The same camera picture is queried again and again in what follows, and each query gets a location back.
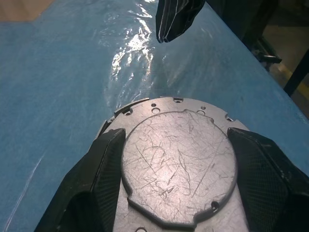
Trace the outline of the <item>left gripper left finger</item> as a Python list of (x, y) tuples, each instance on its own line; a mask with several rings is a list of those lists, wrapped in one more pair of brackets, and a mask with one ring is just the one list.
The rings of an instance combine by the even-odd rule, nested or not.
[(113, 231), (125, 139), (120, 128), (93, 141), (63, 178), (35, 231)]

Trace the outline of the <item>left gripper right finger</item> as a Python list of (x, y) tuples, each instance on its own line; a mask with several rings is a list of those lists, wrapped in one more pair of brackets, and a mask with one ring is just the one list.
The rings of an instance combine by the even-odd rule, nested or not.
[(309, 178), (274, 141), (229, 128), (242, 205), (252, 232), (307, 232)]

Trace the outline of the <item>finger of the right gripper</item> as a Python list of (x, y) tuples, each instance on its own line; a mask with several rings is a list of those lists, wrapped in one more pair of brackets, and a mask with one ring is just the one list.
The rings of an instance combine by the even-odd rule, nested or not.
[(176, 22), (178, 0), (159, 0), (155, 16), (156, 38), (159, 43), (168, 43), (179, 36)]
[(167, 21), (164, 29), (164, 42), (176, 39), (192, 25), (201, 11), (205, 0), (168, 0)]

